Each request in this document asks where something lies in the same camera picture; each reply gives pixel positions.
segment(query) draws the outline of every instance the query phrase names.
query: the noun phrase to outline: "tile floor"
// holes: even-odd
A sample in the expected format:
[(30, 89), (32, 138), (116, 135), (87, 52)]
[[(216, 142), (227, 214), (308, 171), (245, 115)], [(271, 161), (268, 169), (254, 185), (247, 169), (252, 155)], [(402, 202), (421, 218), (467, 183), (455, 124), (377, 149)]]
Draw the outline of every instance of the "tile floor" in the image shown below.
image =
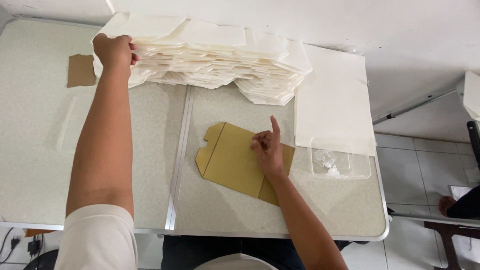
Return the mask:
[[(478, 179), (476, 162), (468, 144), (375, 135), (387, 206), (396, 212), (440, 215), (436, 205), (448, 195), (448, 185), (472, 185)], [(9, 228), (0, 227), (0, 235)], [(22, 229), (12, 230), (23, 235)], [(59, 247), (61, 232), (45, 235), (46, 251)], [(139, 269), (160, 269), (163, 239), (152, 234), (136, 234)], [(0, 270), (22, 270), (30, 261), (23, 238)], [(480, 269), (480, 240), (454, 237), (461, 265)], [(423, 228), (421, 221), (394, 218), (389, 235), (380, 242), (353, 243), (342, 251), (350, 270), (432, 270), (446, 267), (446, 256), (439, 235)], [(4, 260), (3, 252), (0, 261)]]

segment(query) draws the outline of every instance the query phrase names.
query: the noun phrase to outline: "white sleeve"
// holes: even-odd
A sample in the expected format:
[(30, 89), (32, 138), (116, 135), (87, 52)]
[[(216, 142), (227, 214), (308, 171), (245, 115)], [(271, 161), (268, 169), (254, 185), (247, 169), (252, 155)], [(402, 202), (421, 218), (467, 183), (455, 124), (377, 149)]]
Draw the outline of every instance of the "white sleeve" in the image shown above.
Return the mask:
[(137, 269), (133, 219), (122, 207), (85, 206), (65, 220), (55, 270)]

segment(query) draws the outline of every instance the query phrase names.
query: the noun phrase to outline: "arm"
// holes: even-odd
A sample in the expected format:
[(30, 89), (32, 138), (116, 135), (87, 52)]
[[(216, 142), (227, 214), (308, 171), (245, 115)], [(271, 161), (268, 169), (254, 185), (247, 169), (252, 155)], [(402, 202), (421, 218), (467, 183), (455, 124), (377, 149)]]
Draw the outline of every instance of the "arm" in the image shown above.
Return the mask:
[(103, 64), (95, 97), (73, 159), (66, 216), (93, 204), (125, 208), (133, 217), (132, 127), (128, 100), (132, 38), (99, 34), (93, 40)]
[(273, 132), (252, 138), (258, 166), (275, 189), (293, 244), (308, 270), (348, 270), (340, 251), (283, 171), (280, 128), (271, 116)]

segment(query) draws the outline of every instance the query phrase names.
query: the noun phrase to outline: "white t-shirt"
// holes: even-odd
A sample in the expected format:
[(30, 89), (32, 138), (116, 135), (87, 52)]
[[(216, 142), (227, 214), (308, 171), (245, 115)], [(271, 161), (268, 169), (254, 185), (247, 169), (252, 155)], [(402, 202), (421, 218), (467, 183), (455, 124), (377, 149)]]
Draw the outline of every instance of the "white t-shirt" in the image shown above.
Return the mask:
[[(133, 219), (127, 210), (108, 204), (90, 205), (77, 209), (65, 220), (55, 270), (133, 270), (137, 265)], [(220, 269), (278, 270), (245, 254), (223, 256), (196, 268)]]

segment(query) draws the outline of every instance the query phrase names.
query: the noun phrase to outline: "person's foot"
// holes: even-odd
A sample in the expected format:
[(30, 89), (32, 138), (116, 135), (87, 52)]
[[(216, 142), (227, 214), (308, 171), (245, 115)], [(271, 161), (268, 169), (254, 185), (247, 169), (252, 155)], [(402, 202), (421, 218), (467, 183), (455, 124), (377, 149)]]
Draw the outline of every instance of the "person's foot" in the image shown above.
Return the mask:
[(440, 213), (445, 216), (447, 216), (447, 209), (452, 207), (456, 203), (455, 199), (450, 197), (450, 196), (443, 196), (440, 198), (440, 201), (438, 202), (438, 210), (440, 210)]

